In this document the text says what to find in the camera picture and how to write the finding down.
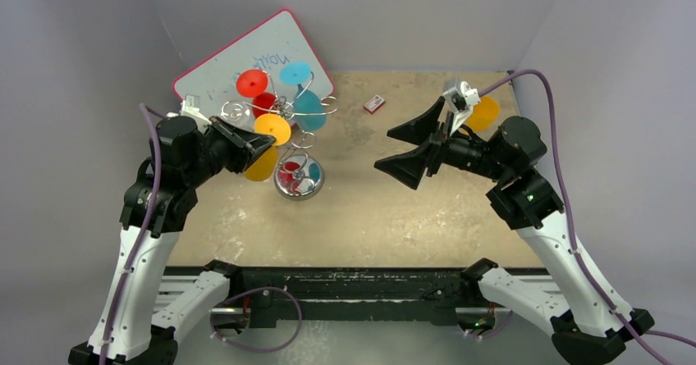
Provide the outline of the red plastic wine glass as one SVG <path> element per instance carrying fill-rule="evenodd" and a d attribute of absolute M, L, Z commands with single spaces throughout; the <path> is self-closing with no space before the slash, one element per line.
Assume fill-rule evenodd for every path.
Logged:
<path fill-rule="evenodd" d="M 236 91 L 251 99 L 251 111 L 255 118 L 270 113 L 276 102 L 276 95 L 267 91 L 270 85 L 268 75 L 259 69 L 242 72 L 236 81 Z"/>

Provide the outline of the teal plastic wine glass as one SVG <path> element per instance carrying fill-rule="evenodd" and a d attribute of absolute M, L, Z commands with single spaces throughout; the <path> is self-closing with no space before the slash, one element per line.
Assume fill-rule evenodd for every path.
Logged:
<path fill-rule="evenodd" d="M 310 90 L 314 82 L 310 65 L 306 62 L 291 62 L 281 69 L 280 79 L 283 84 L 296 87 L 291 100 L 296 124 L 307 132 L 315 132 L 325 126 L 327 113 L 318 95 Z"/>

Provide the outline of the clear wine glass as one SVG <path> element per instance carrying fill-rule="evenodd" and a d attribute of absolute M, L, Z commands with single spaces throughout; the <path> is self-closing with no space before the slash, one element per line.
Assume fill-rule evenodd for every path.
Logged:
<path fill-rule="evenodd" d="M 219 116 L 235 127 L 249 131 L 254 129 L 255 116 L 247 102 L 227 101 L 222 105 Z"/>

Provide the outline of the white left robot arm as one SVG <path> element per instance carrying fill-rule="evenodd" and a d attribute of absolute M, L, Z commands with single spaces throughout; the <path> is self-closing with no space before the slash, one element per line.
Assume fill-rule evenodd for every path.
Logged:
<path fill-rule="evenodd" d="M 70 364 L 171 364 L 207 309 L 218 302 L 233 307 L 244 298 L 242 281 L 206 271 L 181 298 L 162 311 L 154 308 L 198 188 L 222 171 L 246 171 L 275 139 L 216 116 L 204 127 L 188 116 L 167 117 L 152 124 L 150 134 L 151 155 L 124 195 L 107 302 L 89 339 L 71 349 Z"/>

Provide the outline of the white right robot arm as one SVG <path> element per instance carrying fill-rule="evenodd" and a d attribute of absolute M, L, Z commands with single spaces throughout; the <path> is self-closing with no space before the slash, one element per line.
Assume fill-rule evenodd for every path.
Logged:
<path fill-rule="evenodd" d="M 374 166 L 411 189 L 443 165 L 492 180 L 487 194 L 492 209 L 538 256 L 559 291 L 546 293 L 481 259 L 464 272 L 463 299 L 509 308 L 549 335 L 570 364 L 611 363 L 654 320 L 613 289 L 571 231 L 561 198 L 535 167 L 547 151 L 538 127 L 511 116 L 489 139 L 481 139 L 468 126 L 456 124 L 444 105 L 439 98 L 425 113 L 391 128 L 390 138 L 414 149 Z"/>

